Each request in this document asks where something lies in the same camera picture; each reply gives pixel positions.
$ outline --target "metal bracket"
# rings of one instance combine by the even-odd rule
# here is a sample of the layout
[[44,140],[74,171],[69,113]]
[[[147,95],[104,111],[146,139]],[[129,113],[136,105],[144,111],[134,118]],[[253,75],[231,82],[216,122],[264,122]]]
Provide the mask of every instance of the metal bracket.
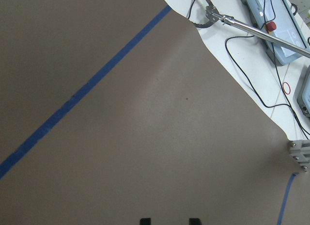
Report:
[[212,23],[216,23],[221,18],[221,15],[215,16],[215,14],[218,14],[218,10],[215,6],[206,6],[205,16],[210,19]]
[[305,172],[310,170],[310,140],[291,141],[289,153]]

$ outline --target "black object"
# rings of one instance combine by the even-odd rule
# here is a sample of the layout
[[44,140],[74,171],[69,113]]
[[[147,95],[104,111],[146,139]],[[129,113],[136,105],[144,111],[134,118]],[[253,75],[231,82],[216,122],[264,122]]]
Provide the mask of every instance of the black object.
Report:
[[[140,225],[151,225],[151,218],[140,219]],[[189,219],[189,225],[202,225],[200,219]]]
[[188,19],[190,19],[190,15],[192,14],[192,8],[193,8],[193,5],[195,3],[196,0],[193,0],[192,4],[190,5],[190,8],[189,8],[189,12],[188,12]]
[[200,219],[189,219],[189,225],[202,225]]
[[310,66],[308,67],[307,69],[307,72],[306,72],[306,75],[305,75],[305,78],[304,78],[304,81],[302,83],[302,86],[300,88],[300,91],[299,91],[299,94],[297,96],[297,103],[302,111],[302,113],[306,116],[306,117],[310,117],[310,114],[309,114],[309,111],[310,111],[310,108],[307,108],[306,105],[308,105],[308,103],[305,103],[304,102],[304,99],[303,99],[303,94],[304,94],[304,91],[305,91],[305,87],[309,81],[309,72],[310,72]]
[[151,225],[151,218],[140,219],[140,225]]
[[297,14],[297,11],[298,11],[297,5],[294,3],[291,3],[291,5],[292,5],[292,7],[295,8],[295,12],[293,12],[293,15],[295,16]]

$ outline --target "metal clamp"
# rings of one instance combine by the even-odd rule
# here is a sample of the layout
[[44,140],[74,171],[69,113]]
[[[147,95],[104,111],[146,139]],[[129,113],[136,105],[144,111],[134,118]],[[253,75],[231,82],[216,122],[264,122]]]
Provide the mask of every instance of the metal clamp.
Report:
[[[218,13],[217,8],[212,4],[211,0],[205,0],[205,1],[206,1],[207,4],[208,4],[208,6],[206,6],[206,11],[208,10],[208,7],[210,7],[210,8],[213,9],[213,10],[212,10],[213,12]],[[197,24],[197,23],[195,23],[195,22],[192,22],[192,23],[195,25],[196,28],[204,29],[204,28],[209,28],[209,27],[212,26],[216,21],[218,21],[218,19],[217,19],[217,20],[212,19],[212,18],[210,19],[210,18],[207,16],[207,14],[206,14],[206,17],[209,19],[209,21],[208,21],[207,23],[205,23],[205,24]]]
[[292,51],[295,51],[299,54],[302,54],[303,56],[306,56],[307,58],[310,58],[310,51],[307,51],[306,49],[298,47],[292,43],[289,43],[289,42],[282,40],[278,37],[274,37],[274,36],[272,36],[268,33],[265,33],[265,32],[263,32],[257,28],[254,28],[254,27],[247,25],[247,24],[245,24],[239,20],[236,20],[236,19],[234,19],[233,16],[219,14],[217,11],[217,8],[215,6],[207,6],[206,7],[206,16],[208,19],[210,19],[210,21],[212,23],[216,23],[218,20],[220,20],[224,24],[234,26],[240,30],[243,30],[245,32],[253,34],[253,35],[255,35],[261,39],[275,43],[281,47],[285,47],[285,48],[290,49]]
[[310,140],[291,141],[289,153],[305,172],[310,169]]

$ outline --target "table surface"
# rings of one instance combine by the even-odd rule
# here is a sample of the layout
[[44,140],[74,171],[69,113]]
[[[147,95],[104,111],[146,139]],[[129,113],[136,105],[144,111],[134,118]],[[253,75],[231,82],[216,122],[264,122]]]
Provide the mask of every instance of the table surface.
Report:
[[[0,161],[166,6],[1,3]],[[306,224],[287,142],[171,11],[0,180],[0,224],[276,224],[296,171],[283,224]]]
[[[177,13],[187,17],[189,6],[192,0],[165,0]],[[236,19],[251,24],[249,19],[249,12],[245,5],[240,0],[211,0],[218,8],[221,14],[227,14]],[[197,4],[193,6],[191,20],[203,23],[205,0],[197,0]],[[307,39],[310,36],[310,30],[303,22],[301,17],[297,14],[295,16],[297,23]],[[269,116],[283,131],[286,133],[289,140],[306,139],[295,121],[290,109],[286,106],[279,106],[275,108],[266,108],[254,94],[250,88],[246,78],[242,75],[240,70],[234,65],[228,56],[224,42],[225,39],[232,36],[246,36],[247,34],[236,28],[228,25],[222,25],[217,22],[208,29],[198,29],[202,41],[206,47],[212,52],[225,69],[232,75],[232,77],[243,87],[243,89],[250,95],[256,104]],[[282,94],[279,81],[276,75],[274,64],[270,61],[265,52],[265,45],[259,38],[248,38],[232,40],[229,43],[229,49],[233,57],[241,65],[246,72],[254,87],[258,91],[263,101],[269,105],[286,103]],[[296,98],[298,92],[296,86],[299,80],[303,80],[305,72],[310,65],[310,59],[306,57],[286,66],[278,67],[279,75],[282,82],[287,82],[291,88],[291,93],[288,95],[289,101],[292,103],[301,124],[306,130],[310,130],[310,120],[306,118],[297,104]]]

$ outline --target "white table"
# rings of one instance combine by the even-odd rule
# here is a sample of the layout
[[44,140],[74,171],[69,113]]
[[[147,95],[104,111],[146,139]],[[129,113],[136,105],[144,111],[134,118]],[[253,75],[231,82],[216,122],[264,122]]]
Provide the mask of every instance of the white table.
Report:
[[[181,14],[187,17],[189,6],[192,0],[165,0],[168,5]],[[211,0],[218,8],[221,14],[234,16],[236,19],[250,24],[248,9],[241,3],[240,0]],[[192,9],[191,20],[198,23],[203,23],[205,17],[205,0],[196,0]],[[295,16],[304,36],[310,36],[310,30],[303,22],[301,17],[297,14]],[[245,32],[240,31],[228,25],[222,25],[217,22],[208,29],[198,29],[206,47],[212,52],[218,61],[226,68],[231,76],[240,84],[240,86],[250,95],[256,104],[270,117],[283,131],[286,133],[289,140],[306,139],[295,121],[290,109],[286,106],[279,106],[273,109],[265,108],[259,101],[249,86],[246,78],[232,62],[228,56],[224,42],[225,39],[237,35],[247,35]],[[267,105],[275,105],[286,103],[282,94],[279,81],[276,75],[274,64],[267,56],[263,42],[257,38],[248,39],[234,39],[229,44],[229,49],[233,57],[240,64],[246,74],[249,76],[254,87],[258,91]],[[297,104],[296,86],[299,79],[303,79],[305,71],[310,65],[310,59],[306,57],[299,58],[298,60],[290,63],[289,65],[279,67],[279,74],[282,82],[287,82],[291,88],[291,93],[288,95],[301,124],[306,130],[310,130],[310,121],[306,118]]]

